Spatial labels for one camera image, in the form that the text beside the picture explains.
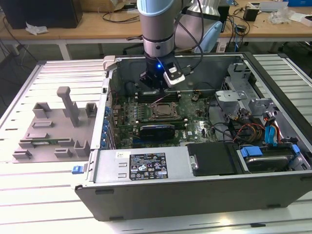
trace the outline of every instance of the motherboard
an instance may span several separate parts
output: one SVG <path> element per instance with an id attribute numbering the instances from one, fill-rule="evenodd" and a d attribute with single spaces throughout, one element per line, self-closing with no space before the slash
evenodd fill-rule
<path id="1" fill-rule="evenodd" d="M 208 98 L 180 94 L 178 101 L 140 103 L 118 97 L 113 106 L 117 149 L 185 146 L 217 142 L 206 117 Z"/>

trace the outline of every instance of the black plastic cover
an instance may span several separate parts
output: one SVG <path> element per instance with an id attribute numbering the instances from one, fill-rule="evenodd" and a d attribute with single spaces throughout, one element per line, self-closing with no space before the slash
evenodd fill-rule
<path id="1" fill-rule="evenodd" d="M 240 166 L 235 163 L 237 155 L 230 151 L 232 143 L 207 142 L 188 144 L 189 155 L 197 160 L 198 169 L 193 170 L 195 176 L 236 175 L 240 174 Z"/>

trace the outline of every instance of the workbench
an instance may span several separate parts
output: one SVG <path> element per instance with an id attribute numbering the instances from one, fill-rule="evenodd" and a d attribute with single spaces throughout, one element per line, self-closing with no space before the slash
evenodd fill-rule
<path id="1" fill-rule="evenodd" d="M 312 84 L 288 58 L 255 56 L 303 116 L 312 123 Z M 99 105 L 103 60 L 48 61 L 37 65 L 0 119 L 0 233 L 298 233 L 312 231 L 312 193 L 287 208 L 189 215 L 141 220 L 98 222 L 74 191 L 86 175 L 72 175 L 74 166 L 86 162 L 13 164 L 12 152 L 24 136 L 36 102 L 51 109 L 64 108 L 56 91 L 71 88 L 71 99 L 83 108 Z M 260 82 L 259 90 L 269 92 Z"/>
<path id="2" fill-rule="evenodd" d="M 238 0 L 239 6 L 230 7 L 230 13 L 239 7 L 243 7 L 249 2 L 248 0 Z M 310 14 L 312 7 L 291 7 L 290 9 L 298 12 Z M 112 20 L 125 20 L 136 16 L 135 13 L 114 13 Z M 312 40 L 312 29 L 299 23 L 292 21 L 287 24 L 273 25 L 268 22 L 269 13 L 261 13 L 257 16 L 255 22 L 250 22 L 250 32 L 244 38 L 244 42 L 277 42 L 277 41 L 310 41 Z M 246 24 L 240 19 L 235 19 L 236 23 Z M 102 19 L 102 13 L 83 13 L 82 20 L 77 28 L 49 28 L 49 32 L 41 35 L 31 35 L 24 29 L 10 31 L 22 44 L 56 44 L 59 46 L 64 60 L 71 60 L 69 44 L 102 44 L 102 43 L 136 43 L 139 40 L 127 41 L 127 37 L 139 36 L 142 34 L 140 22 L 117 24 L 106 22 Z M 225 31 L 218 39 L 217 52 L 224 52 L 226 44 L 232 34 L 231 24 L 228 22 Z M 12 45 L 17 42 L 5 30 L 2 20 L 0 20 L 0 38 L 4 44 Z"/>

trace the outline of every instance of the open computer chassis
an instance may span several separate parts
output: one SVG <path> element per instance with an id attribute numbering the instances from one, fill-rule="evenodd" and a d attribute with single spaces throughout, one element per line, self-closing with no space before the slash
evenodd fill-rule
<path id="1" fill-rule="evenodd" d="M 197 58 L 177 56 L 182 67 Z M 144 57 L 104 58 L 87 179 L 75 189 L 97 220 L 286 207 L 312 190 L 312 126 L 250 53 L 206 54 L 165 93 L 140 84 L 144 67 Z"/>

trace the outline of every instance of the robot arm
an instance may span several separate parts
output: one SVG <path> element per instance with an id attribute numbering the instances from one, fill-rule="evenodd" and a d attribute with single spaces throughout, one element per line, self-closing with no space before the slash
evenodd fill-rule
<path id="1" fill-rule="evenodd" d="M 201 17 L 204 17 L 205 32 L 209 31 L 220 17 L 217 11 L 219 0 L 200 0 L 200 2 L 199 6 L 198 0 L 194 0 L 179 19 L 197 41 L 200 41 L 202 34 Z M 174 57 L 175 45 L 181 49 L 196 45 L 183 28 L 175 25 L 175 17 L 189 3 L 190 0 L 137 1 L 147 63 L 146 72 L 141 74 L 140 80 L 151 88 L 160 90 L 171 88 L 184 81 L 185 76 L 192 72 L 190 67 L 181 69 Z"/>

